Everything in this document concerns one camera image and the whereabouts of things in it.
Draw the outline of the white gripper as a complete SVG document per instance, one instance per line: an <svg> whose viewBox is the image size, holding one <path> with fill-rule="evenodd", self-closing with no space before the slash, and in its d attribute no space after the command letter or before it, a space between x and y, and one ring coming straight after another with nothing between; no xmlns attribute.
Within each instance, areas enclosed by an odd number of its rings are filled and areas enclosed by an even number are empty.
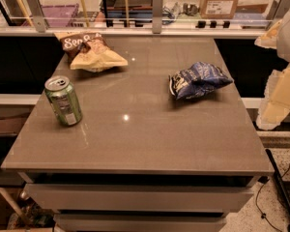
<svg viewBox="0 0 290 232"><path fill-rule="evenodd" d="M283 19L259 36L254 44L277 50L277 55L290 62L290 9ZM273 130L290 113L290 63L283 71L273 70L270 74L262 99L256 125L260 130Z"/></svg>

